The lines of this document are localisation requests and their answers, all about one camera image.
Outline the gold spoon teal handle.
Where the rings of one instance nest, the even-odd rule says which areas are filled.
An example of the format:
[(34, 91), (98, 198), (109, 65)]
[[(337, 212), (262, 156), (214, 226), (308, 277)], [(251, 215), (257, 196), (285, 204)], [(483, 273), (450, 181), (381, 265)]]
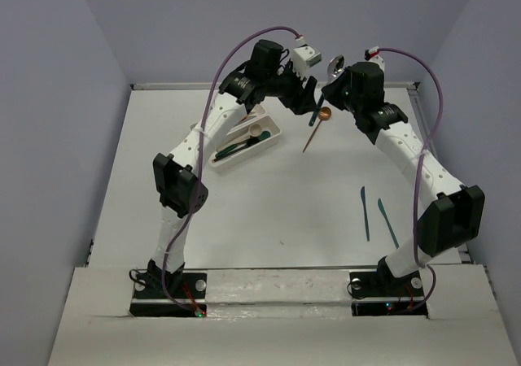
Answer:
[(215, 158), (217, 159), (217, 158), (220, 158), (220, 157), (224, 157), (225, 155), (227, 155), (232, 150), (235, 150), (235, 149), (239, 148), (240, 146), (245, 145), (248, 142), (248, 140), (249, 140), (249, 138), (246, 138), (245, 140), (242, 140), (241, 142), (236, 142), (236, 143), (233, 143), (233, 144), (227, 146), (226, 148), (218, 151), (215, 154)]

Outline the black measuring spoon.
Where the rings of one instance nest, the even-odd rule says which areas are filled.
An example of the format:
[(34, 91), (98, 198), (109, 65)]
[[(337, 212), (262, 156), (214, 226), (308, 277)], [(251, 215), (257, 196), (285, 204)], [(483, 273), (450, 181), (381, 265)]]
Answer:
[(250, 137), (244, 142), (240, 142), (237, 144), (233, 144), (215, 154), (215, 157), (213, 158), (213, 162), (221, 161), (222, 159), (234, 155), (235, 153), (238, 153), (241, 150), (244, 150), (246, 148), (249, 148), (251, 146), (254, 146), (255, 144), (259, 143), (261, 139), (259, 137)]

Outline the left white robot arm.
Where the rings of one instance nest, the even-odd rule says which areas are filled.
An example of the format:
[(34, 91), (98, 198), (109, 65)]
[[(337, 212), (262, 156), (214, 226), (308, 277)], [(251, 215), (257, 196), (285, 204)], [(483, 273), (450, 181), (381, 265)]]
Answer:
[(286, 63), (281, 62), (283, 52), (278, 43), (259, 40), (249, 60), (212, 86), (203, 116), (186, 138), (168, 154), (154, 158), (162, 219), (145, 281), (161, 296), (173, 297), (179, 290), (191, 217), (208, 198), (202, 172), (229, 131), (267, 97), (277, 98), (296, 115), (315, 108), (317, 80), (308, 71), (321, 61), (321, 52), (303, 39), (298, 39)]

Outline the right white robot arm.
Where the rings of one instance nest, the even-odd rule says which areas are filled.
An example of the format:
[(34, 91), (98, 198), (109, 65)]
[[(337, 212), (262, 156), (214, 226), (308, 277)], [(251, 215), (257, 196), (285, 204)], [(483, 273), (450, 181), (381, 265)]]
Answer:
[(357, 128), (414, 189), (413, 234), (379, 261), (374, 275), (381, 293), (394, 294), (405, 277), (478, 236), (485, 195), (451, 175), (430, 152), (431, 139), (418, 137), (406, 114), (385, 101), (380, 54), (378, 47), (367, 50), (363, 61), (344, 68), (322, 93), (332, 106), (353, 115)]

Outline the beige measuring spoon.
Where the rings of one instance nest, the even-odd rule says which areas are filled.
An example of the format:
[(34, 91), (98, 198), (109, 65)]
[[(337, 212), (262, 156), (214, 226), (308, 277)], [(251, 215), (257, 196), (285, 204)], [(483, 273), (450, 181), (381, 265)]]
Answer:
[(247, 141), (250, 137), (258, 137), (262, 134), (263, 128), (260, 124), (254, 123), (240, 130), (233, 132), (225, 141), (221, 144), (223, 147), (227, 147), (242, 141)]

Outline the teal plastic spoon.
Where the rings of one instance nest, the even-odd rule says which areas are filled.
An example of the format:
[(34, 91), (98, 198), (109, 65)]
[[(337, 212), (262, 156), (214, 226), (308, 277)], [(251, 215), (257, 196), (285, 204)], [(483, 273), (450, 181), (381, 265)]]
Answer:
[(269, 130), (264, 130), (259, 136), (251, 137), (248, 140), (248, 143), (255, 145), (256, 143), (262, 142), (270, 137), (271, 137), (271, 132)]

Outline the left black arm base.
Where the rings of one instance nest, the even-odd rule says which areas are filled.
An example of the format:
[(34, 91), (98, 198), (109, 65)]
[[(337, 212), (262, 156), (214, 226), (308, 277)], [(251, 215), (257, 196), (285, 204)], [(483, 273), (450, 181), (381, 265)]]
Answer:
[(206, 272), (162, 273), (150, 261), (147, 269), (130, 269), (133, 291), (129, 314), (134, 317), (204, 318), (207, 315)]

